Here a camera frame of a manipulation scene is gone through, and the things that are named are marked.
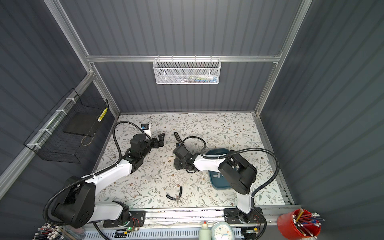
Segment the black stapler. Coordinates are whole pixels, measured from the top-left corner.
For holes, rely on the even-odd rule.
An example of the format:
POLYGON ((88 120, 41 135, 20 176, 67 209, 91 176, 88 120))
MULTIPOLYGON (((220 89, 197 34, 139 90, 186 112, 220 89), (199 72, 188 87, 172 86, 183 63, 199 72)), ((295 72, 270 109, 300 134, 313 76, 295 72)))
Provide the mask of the black stapler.
POLYGON ((182 146, 183 145, 183 140, 181 139, 179 134, 177 132, 174 132, 174 136, 175 136, 175 138, 177 140, 176 147, 182 146))

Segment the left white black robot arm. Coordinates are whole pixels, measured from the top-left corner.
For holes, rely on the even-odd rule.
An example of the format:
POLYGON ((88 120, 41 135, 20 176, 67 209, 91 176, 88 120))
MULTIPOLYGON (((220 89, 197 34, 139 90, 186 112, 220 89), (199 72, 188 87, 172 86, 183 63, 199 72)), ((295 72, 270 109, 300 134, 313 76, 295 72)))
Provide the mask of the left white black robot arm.
POLYGON ((67 179, 63 189, 47 202, 43 210, 44 219, 51 225, 74 228, 105 220, 121 226, 128 224, 131 218, 129 206, 119 201, 96 203, 96 195, 137 171, 148 153, 164 144, 164 134, 152 139, 145 134, 134 135, 119 163, 82 178, 73 176, 67 179))

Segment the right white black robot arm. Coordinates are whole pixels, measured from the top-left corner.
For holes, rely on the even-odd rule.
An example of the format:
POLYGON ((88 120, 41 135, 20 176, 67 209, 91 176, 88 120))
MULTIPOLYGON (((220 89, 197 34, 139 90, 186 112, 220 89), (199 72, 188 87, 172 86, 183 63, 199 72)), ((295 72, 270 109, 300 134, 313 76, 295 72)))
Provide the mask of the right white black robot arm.
POLYGON ((178 145, 174 150, 175 168, 185 169, 189 173, 211 171, 220 173, 237 192, 237 209, 248 215, 252 209, 251 188, 256 180, 256 168, 235 151, 226 155, 201 155, 192 154, 183 145, 178 145))

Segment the teal plastic tray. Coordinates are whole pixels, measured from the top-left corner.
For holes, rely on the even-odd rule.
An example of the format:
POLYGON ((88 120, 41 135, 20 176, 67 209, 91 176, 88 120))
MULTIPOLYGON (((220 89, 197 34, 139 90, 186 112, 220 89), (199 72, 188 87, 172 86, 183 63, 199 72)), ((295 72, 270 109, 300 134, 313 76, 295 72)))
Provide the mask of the teal plastic tray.
MULTIPOLYGON (((211 149, 207 152, 208 155, 226 155, 228 153, 228 149, 211 149)), ((221 173, 209 171, 209 177, 211 185, 215 190, 222 191, 231 189, 229 182, 221 173)))

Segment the yellow marker in basket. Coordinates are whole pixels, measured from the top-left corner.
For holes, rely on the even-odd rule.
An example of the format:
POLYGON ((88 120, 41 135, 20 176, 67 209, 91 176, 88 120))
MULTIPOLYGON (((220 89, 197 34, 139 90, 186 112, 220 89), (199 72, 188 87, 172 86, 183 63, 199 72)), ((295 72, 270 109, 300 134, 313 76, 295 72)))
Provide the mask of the yellow marker in basket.
POLYGON ((103 118, 105 117, 105 115, 107 114, 107 112, 108 112, 108 107, 106 107, 103 111, 102 111, 102 113, 99 115, 99 117, 98 117, 98 119, 97 119, 97 121, 98 122, 101 122, 102 120, 103 120, 103 118))

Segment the black pad in basket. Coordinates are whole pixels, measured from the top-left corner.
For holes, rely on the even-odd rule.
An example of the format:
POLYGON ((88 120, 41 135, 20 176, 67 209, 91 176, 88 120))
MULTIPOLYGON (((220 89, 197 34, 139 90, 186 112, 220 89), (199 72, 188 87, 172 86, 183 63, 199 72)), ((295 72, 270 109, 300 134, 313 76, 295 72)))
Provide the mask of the black pad in basket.
POLYGON ((63 132, 83 137, 93 137, 101 125, 101 122, 97 121, 98 117, 98 115, 94 114, 76 113, 64 127, 63 132))

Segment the white glue bottle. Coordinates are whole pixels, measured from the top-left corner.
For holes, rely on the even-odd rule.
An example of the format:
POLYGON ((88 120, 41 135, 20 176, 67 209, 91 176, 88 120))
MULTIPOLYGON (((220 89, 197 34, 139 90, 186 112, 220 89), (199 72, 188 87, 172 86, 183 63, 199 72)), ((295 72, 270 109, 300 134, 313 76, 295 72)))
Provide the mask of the white glue bottle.
POLYGON ((208 227, 207 221, 204 221, 202 224, 202 228, 199 230, 199 240, 211 240, 212 232, 208 227))

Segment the white desk clock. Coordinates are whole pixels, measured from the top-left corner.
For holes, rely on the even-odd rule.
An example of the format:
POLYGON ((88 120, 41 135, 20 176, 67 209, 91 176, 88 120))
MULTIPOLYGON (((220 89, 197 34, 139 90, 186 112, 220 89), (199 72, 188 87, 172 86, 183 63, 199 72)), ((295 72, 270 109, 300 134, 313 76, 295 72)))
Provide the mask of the white desk clock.
POLYGON ((235 233, 226 222, 218 222, 211 228, 212 240, 234 240, 235 233))

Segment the red pencil cup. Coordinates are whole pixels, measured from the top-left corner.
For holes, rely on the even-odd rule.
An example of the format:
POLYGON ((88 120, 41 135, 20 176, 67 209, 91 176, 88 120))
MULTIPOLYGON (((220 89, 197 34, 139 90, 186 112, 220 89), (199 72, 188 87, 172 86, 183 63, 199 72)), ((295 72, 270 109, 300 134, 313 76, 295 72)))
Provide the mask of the red pencil cup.
POLYGON ((280 233, 288 240, 317 239, 325 219, 318 213, 297 209, 277 219, 280 233))

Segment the black handled pliers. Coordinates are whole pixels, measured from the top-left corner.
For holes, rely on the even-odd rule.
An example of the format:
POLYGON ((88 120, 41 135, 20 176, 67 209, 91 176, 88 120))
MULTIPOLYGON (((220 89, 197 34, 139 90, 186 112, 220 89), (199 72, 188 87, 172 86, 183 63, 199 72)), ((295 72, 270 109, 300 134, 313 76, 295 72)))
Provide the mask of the black handled pliers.
POLYGON ((181 202, 181 196, 182 196, 182 193, 183 193, 183 187, 180 186, 179 188, 179 193, 177 195, 175 195, 174 197, 171 196, 170 194, 166 194, 166 197, 171 200, 171 201, 175 201, 177 203, 177 205, 179 205, 179 203, 181 202))

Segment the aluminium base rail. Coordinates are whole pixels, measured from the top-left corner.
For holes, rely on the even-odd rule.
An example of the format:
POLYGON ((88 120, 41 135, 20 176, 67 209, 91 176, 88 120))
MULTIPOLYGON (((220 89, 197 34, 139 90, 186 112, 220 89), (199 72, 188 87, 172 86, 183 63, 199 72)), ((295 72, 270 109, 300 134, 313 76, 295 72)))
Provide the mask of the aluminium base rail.
POLYGON ((227 222, 231 226, 256 226, 267 224, 276 225, 280 215, 299 209, 299 205, 283 206, 259 206, 251 209, 247 220, 239 219, 239 210, 230 207, 206 207, 206 208, 169 208, 169 209, 143 209, 130 210, 126 220, 132 227, 154 228, 159 226, 187 226, 227 222))

